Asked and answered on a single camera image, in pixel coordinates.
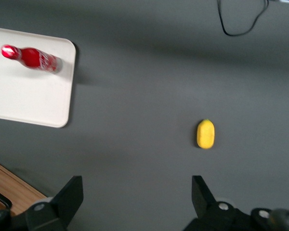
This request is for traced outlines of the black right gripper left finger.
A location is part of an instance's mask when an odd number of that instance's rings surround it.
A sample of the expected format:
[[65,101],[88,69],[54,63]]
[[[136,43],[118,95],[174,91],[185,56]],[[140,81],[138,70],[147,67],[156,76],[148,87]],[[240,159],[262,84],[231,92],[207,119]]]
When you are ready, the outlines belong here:
[[29,231],[66,231],[83,202],[82,176],[73,176],[54,197],[34,203],[26,211]]

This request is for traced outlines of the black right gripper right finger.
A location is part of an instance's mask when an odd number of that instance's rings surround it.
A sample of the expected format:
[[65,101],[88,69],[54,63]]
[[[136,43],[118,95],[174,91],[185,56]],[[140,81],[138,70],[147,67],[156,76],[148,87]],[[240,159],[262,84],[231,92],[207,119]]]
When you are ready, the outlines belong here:
[[201,176],[192,177],[192,204],[197,217],[185,231],[237,231],[236,209],[227,202],[218,202]]

